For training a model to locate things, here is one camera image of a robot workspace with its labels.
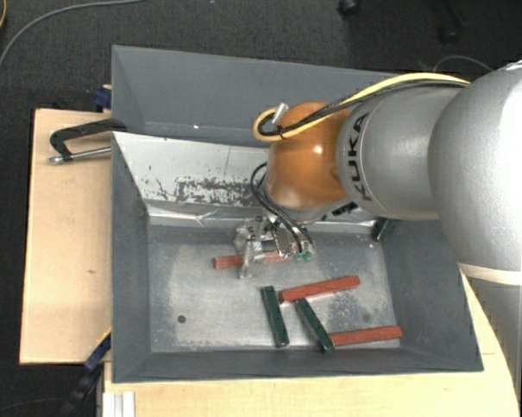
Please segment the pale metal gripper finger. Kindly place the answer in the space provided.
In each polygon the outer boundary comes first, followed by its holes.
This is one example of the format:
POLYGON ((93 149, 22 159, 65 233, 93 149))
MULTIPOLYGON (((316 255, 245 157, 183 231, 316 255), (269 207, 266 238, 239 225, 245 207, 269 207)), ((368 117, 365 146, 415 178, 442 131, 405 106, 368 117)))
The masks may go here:
POLYGON ((252 277, 265 260, 264 246, 260 241, 247 241, 243 248, 243 263, 238 270, 241 279, 252 277))
POLYGON ((240 226, 236 229, 235 249, 240 252, 252 252, 255 246, 255 229, 253 226, 240 226))

